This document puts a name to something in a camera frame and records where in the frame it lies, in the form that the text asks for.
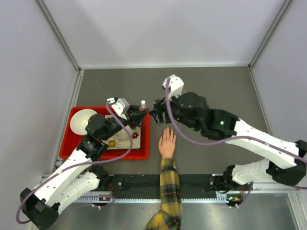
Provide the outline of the pink nail polish bottle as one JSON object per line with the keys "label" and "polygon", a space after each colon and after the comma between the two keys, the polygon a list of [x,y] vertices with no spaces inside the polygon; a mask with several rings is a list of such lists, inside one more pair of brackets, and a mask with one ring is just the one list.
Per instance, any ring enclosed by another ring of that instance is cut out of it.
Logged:
{"label": "pink nail polish bottle", "polygon": [[148,106],[145,106],[145,107],[142,107],[142,106],[140,106],[139,107],[139,111],[148,111],[148,110],[150,110],[150,108],[148,107]]}

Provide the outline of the white nail polish cap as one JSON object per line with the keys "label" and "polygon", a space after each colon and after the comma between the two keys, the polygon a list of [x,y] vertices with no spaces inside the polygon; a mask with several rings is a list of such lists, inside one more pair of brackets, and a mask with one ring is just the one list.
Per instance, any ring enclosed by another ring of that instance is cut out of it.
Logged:
{"label": "white nail polish cap", "polygon": [[141,108],[145,108],[146,107],[146,102],[145,102],[145,100],[142,100],[141,101]]}

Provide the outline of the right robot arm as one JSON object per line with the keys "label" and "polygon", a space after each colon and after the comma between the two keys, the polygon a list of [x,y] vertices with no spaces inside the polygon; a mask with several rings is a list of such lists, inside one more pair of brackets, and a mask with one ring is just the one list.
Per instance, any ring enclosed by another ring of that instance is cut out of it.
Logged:
{"label": "right robot arm", "polygon": [[307,152],[305,141],[275,138],[230,112],[209,108],[206,99],[193,92],[156,100],[153,106],[150,114],[158,124],[179,122],[209,139],[207,146],[226,143],[263,157],[257,162],[228,166],[214,180],[213,189],[234,190],[240,185],[269,179],[296,187],[307,174],[307,162],[303,159]]}

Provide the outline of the yellow plaid sleeve forearm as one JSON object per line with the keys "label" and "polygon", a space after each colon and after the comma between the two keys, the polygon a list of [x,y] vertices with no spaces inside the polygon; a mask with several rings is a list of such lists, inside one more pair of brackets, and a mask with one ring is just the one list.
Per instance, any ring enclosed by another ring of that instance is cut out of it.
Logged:
{"label": "yellow plaid sleeve forearm", "polygon": [[145,226],[146,230],[179,230],[182,200],[179,175],[172,159],[162,159],[160,172],[160,210]]}

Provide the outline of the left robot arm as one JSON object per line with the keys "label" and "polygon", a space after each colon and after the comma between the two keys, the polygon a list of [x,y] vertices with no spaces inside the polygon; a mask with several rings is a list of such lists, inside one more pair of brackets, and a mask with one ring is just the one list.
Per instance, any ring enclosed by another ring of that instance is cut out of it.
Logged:
{"label": "left robot arm", "polygon": [[[38,229],[47,230],[71,203],[92,190],[107,188],[109,179],[101,164],[130,154],[133,149],[130,130],[140,126],[143,119],[149,117],[150,110],[141,111],[122,98],[115,103],[108,101],[106,110],[111,115],[109,119],[93,109],[83,109],[73,115],[71,125],[85,132],[81,142],[46,180],[33,189],[26,188],[21,192],[17,221],[20,221],[18,216],[23,212]],[[100,160],[109,148],[107,140],[122,130],[130,140],[128,149],[115,158]]]}

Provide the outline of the mannequin hand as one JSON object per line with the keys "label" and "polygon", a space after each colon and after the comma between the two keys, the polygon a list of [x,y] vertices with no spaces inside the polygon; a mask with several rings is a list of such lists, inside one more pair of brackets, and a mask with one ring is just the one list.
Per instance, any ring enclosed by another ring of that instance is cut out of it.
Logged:
{"label": "mannequin hand", "polygon": [[158,150],[163,159],[172,159],[176,148],[176,134],[173,129],[166,127],[159,139]]}

